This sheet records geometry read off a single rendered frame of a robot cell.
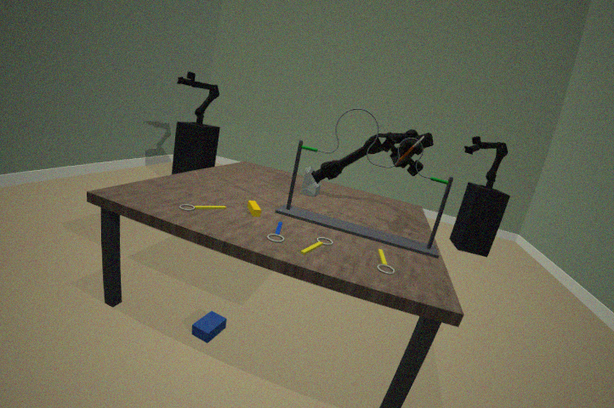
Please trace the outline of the blue handle with white loop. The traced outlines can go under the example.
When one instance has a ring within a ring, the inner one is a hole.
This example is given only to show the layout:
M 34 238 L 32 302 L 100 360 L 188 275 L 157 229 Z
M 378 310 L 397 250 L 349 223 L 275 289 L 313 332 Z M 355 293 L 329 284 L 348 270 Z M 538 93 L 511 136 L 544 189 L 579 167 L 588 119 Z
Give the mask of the blue handle with white loop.
M 279 234 L 280 234 L 280 231 L 281 231 L 281 226 L 282 226 L 282 222 L 279 222 L 279 223 L 278 223 L 278 225 L 277 225 L 277 228 L 276 228 L 276 232 L 275 232 L 275 234 L 270 234 L 270 235 L 267 235 L 267 239 L 268 239 L 269 241 L 273 241 L 273 242 L 284 242 L 284 241 L 285 241 L 285 238 L 284 238 L 283 236 L 279 235 Z M 274 236 L 279 236 L 279 237 L 281 237 L 283 240 L 282 240 L 282 241 L 274 241 L 274 240 L 271 240 L 271 239 L 269 238 L 269 236 L 273 236 L 273 235 L 274 235 Z

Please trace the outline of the yellow block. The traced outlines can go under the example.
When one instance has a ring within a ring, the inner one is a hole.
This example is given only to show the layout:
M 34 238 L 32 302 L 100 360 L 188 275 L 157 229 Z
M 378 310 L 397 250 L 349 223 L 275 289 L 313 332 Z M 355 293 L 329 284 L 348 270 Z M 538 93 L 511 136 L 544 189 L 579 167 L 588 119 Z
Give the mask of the yellow block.
M 248 208 L 253 217 L 260 217 L 261 209 L 255 201 L 248 201 Z

